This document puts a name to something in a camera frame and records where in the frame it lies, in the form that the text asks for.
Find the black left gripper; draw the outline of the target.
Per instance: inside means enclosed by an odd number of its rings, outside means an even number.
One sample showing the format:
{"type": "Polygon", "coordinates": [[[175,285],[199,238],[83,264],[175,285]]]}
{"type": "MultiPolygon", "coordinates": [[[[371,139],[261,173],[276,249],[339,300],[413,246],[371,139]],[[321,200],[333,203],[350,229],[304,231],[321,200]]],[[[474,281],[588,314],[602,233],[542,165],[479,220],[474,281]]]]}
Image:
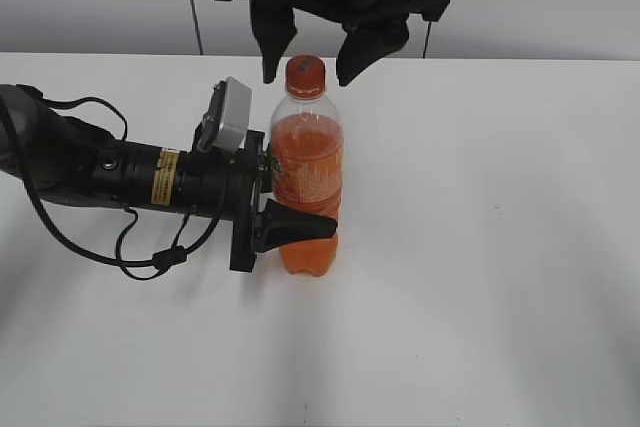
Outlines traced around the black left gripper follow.
{"type": "Polygon", "coordinates": [[[261,195],[271,191],[270,150],[264,148],[264,140],[264,132],[249,130],[244,147],[238,151],[241,182],[230,252],[230,269],[235,272],[253,271],[256,218],[258,253],[297,242],[330,239],[337,231],[338,222],[332,217],[302,212],[272,199],[259,212],[261,195]]]}

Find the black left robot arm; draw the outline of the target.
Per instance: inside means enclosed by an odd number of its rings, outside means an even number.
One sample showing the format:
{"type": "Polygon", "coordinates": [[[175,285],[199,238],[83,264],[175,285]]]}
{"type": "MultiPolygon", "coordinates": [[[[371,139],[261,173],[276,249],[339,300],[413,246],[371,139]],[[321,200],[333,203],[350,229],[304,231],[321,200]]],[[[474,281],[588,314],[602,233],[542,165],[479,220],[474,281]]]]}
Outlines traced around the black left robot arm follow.
{"type": "Polygon", "coordinates": [[[230,267],[249,272],[272,249],[334,235],[334,219],[269,198],[270,154],[249,128],[251,90],[234,78],[213,89],[187,151],[132,142],[70,115],[75,101],[47,99],[29,85],[1,88],[1,169],[23,182],[40,220],[61,231],[46,203],[154,210],[232,225],[230,267]]]}

